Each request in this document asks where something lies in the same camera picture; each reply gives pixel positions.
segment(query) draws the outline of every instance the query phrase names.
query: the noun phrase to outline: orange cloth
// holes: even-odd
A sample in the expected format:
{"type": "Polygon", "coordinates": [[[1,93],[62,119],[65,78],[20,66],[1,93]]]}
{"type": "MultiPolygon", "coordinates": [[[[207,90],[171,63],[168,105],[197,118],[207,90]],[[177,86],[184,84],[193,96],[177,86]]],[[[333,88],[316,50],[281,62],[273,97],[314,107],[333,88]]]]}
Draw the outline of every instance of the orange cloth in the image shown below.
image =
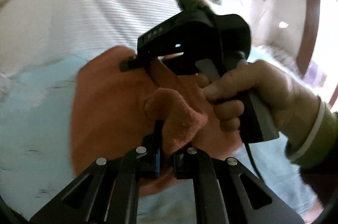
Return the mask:
{"type": "MultiPolygon", "coordinates": [[[[134,54],[126,47],[114,47],[78,73],[70,131],[76,175],[98,157],[114,159],[138,147],[158,119],[164,120],[165,158],[189,141],[219,159],[241,146],[238,132],[225,134],[219,129],[195,75],[176,76],[157,59],[148,73],[120,72],[119,63],[134,54]]],[[[157,180],[142,181],[140,195],[157,193],[176,182],[172,168],[165,167],[157,180]]]]}

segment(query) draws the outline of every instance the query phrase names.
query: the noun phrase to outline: finger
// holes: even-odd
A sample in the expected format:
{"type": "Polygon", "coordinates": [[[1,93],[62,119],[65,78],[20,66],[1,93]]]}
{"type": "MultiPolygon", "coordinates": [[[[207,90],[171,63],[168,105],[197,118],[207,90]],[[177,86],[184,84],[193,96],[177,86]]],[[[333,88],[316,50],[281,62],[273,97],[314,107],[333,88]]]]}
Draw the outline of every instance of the finger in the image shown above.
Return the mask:
{"type": "Polygon", "coordinates": [[[203,73],[197,75],[197,84],[201,89],[204,89],[210,84],[210,80],[203,73]]]}
{"type": "Polygon", "coordinates": [[[233,100],[214,106],[214,113],[220,121],[227,121],[241,116],[244,105],[240,100],[233,100]]]}
{"type": "Polygon", "coordinates": [[[257,87],[262,81],[262,76],[267,73],[267,65],[264,61],[257,61],[230,70],[220,80],[204,88],[204,95],[209,101],[216,101],[231,98],[238,92],[257,87]]]}
{"type": "Polygon", "coordinates": [[[239,118],[219,122],[219,127],[223,132],[237,131],[239,129],[239,125],[240,125],[239,118]]]}

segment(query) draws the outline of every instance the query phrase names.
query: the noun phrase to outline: bed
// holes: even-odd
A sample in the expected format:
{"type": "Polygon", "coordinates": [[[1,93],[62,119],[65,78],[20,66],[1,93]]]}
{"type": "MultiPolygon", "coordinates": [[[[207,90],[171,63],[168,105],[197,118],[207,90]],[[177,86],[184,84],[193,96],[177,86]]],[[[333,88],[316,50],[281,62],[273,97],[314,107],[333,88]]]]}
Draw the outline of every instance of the bed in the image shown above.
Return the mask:
{"type": "MultiPolygon", "coordinates": [[[[240,0],[220,1],[208,1],[217,14],[242,14],[240,0]]],[[[0,193],[30,218],[73,179],[68,130],[77,71],[112,46],[136,49],[139,35],[180,10],[174,0],[1,2],[0,193]]],[[[249,60],[260,58],[285,69],[253,49],[249,60]]],[[[252,152],[268,186],[304,213],[315,195],[281,156],[285,143],[282,136],[252,152]]],[[[244,149],[234,156],[251,169],[244,149]]],[[[138,223],[195,223],[194,215],[190,181],[139,201],[138,223]]]]}

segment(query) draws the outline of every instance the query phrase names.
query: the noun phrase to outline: sleeve cuff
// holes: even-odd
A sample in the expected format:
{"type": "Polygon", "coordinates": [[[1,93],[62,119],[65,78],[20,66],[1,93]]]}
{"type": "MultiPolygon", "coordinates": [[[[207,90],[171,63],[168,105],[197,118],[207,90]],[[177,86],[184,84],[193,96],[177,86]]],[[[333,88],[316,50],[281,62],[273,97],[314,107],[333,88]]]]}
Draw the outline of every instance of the sleeve cuff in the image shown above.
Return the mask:
{"type": "Polygon", "coordinates": [[[337,137],[337,116],[330,112],[325,102],[320,101],[318,116],[309,136],[297,151],[293,151],[291,145],[287,143],[286,156],[302,168],[312,168],[327,157],[337,137]]]}

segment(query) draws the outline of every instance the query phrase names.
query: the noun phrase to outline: white cuff stripe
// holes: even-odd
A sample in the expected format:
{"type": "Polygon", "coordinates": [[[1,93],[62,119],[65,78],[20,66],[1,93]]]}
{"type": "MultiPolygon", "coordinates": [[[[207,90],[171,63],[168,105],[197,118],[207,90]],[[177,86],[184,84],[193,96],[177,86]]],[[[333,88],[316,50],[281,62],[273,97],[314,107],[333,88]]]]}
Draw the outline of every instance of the white cuff stripe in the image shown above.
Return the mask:
{"type": "Polygon", "coordinates": [[[325,102],[323,102],[321,100],[320,97],[318,97],[318,98],[320,99],[320,106],[319,106],[318,116],[317,116],[317,119],[315,121],[315,124],[313,125],[313,128],[312,128],[309,136],[305,140],[304,144],[299,148],[299,150],[296,151],[294,154],[290,154],[288,156],[289,160],[291,160],[292,162],[296,161],[298,158],[300,158],[301,156],[303,156],[306,153],[306,151],[311,146],[313,140],[315,139],[320,125],[322,124],[325,109],[326,109],[326,104],[325,104],[325,102]]]}

